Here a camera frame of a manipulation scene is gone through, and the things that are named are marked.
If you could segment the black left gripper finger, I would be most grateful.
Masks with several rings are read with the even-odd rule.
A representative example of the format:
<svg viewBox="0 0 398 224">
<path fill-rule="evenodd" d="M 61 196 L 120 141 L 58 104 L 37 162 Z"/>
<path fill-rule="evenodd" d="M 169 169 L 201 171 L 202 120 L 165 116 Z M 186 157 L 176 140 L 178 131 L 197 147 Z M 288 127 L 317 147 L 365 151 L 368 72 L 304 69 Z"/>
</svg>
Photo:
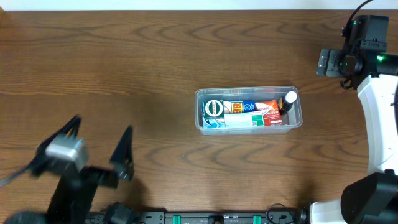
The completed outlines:
<svg viewBox="0 0 398 224">
<path fill-rule="evenodd" d="M 48 145 L 58 136 L 64 135 L 66 137 L 76 138 L 80 128 L 81 118 L 76 115 L 70 121 L 68 121 L 63 127 L 58 131 L 53 133 L 50 137 L 44 140 L 37 147 L 37 152 L 44 152 Z"/>
<path fill-rule="evenodd" d="M 109 160 L 114 166 L 114 172 L 118 176 L 118 179 L 132 180 L 134 176 L 132 136 L 133 128 L 132 126 L 128 126 Z"/>
</svg>

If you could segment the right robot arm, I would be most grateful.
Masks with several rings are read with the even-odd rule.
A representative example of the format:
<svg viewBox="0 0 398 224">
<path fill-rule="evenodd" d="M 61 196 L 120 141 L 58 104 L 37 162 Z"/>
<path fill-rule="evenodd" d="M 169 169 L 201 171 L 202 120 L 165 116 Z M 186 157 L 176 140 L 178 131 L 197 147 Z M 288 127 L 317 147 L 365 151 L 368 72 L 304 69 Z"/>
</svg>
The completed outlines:
<svg viewBox="0 0 398 224">
<path fill-rule="evenodd" d="M 366 120 L 366 177 L 341 198 L 311 204 L 309 223 L 397 223 L 397 55 L 386 52 L 387 16 L 352 15 L 343 48 L 322 49 L 317 75 L 358 93 Z"/>
</svg>

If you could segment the clear plastic container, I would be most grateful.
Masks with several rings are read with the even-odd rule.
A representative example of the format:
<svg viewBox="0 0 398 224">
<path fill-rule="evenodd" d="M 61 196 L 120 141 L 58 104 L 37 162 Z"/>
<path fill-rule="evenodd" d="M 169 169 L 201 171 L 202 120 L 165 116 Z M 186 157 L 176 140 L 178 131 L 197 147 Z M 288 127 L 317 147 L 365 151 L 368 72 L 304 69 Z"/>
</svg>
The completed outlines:
<svg viewBox="0 0 398 224">
<path fill-rule="evenodd" d="M 242 101 L 251 100 L 270 101 L 278 100 L 288 92 L 298 94 L 292 108 L 281 115 L 283 124 L 280 126 L 256 126 L 252 128 L 204 128 L 202 126 L 203 100 Z M 294 86 L 260 86 L 239 88 L 205 88 L 195 92 L 195 125 L 203 135 L 231 135 L 231 134 L 277 134 L 286 133 L 303 123 L 299 91 Z"/>
</svg>

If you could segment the white green Panadol box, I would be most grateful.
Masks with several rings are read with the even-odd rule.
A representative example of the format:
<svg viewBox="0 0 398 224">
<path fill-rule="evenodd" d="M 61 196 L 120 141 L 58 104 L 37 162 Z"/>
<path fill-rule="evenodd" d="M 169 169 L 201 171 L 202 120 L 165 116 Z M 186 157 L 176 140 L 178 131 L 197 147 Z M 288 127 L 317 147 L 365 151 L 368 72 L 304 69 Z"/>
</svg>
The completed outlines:
<svg viewBox="0 0 398 224">
<path fill-rule="evenodd" d="M 227 128 L 252 128 L 256 126 L 264 126 L 264 118 L 261 111 L 225 114 L 224 120 Z"/>
</svg>

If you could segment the black bottle white cap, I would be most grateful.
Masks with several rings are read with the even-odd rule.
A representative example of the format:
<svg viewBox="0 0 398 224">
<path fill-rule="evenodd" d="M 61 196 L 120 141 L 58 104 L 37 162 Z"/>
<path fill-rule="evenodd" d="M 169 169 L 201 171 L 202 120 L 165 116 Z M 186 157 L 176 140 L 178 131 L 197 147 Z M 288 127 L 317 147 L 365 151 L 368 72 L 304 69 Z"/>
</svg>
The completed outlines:
<svg viewBox="0 0 398 224">
<path fill-rule="evenodd" d="M 288 92 L 286 95 L 278 100 L 278 107 L 280 115 L 285 115 L 297 100 L 298 94 L 294 91 Z"/>
</svg>

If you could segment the blue Kool Fever box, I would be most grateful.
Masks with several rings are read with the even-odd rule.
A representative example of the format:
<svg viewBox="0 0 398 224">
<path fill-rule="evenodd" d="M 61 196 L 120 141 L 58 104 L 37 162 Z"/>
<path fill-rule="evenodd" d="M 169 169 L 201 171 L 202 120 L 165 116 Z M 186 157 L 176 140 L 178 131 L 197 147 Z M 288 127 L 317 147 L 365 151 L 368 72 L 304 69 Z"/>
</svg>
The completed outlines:
<svg viewBox="0 0 398 224">
<path fill-rule="evenodd" d="M 242 100 L 242 101 L 223 101 L 224 115 L 235 114 L 235 113 L 247 113 L 255 111 L 254 101 Z M 205 119 L 203 116 L 203 102 L 202 102 L 202 126 L 204 128 L 227 128 L 225 126 L 225 120 L 223 118 L 210 118 Z"/>
</svg>

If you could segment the red Panadol box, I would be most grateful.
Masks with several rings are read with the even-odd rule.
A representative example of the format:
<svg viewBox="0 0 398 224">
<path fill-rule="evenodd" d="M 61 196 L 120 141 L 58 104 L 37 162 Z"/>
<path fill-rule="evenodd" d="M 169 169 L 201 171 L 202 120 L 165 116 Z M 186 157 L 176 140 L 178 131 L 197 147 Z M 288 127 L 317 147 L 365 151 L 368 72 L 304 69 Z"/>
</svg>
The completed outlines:
<svg viewBox="0 0 398 224">
<path fill-rule="evenodd" d="M 262 112 L 265 126 L 280 126 L 283 124 L 277 100 L 255 102 L 257 111 Z"/>
</svg>

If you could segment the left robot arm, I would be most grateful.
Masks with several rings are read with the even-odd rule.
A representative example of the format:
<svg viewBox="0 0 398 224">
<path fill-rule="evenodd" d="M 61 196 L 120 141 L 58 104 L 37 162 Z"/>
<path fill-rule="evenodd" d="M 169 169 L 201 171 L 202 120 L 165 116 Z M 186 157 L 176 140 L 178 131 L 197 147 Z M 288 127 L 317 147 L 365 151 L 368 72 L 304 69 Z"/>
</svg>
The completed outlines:
<svg viewBox="0 0 398 224">
<path fill-rule="evenodd" d="M 25 167 L 1 180 L 5 186 L 27 171 L 35 177 L 50 172 L 60 178 L 46 213 L 16 213 L 7 223 L 84 223 L 99 186 L 115 189 L 120 180 L 133 179 L 132 126 L 126 128 L 109 160 L 113 168 L 104 169 L 86 164 L 88 150 L 78 137 L 80 123 L 80 117 L 74 116 L 39 144 Z"/>
</svg>

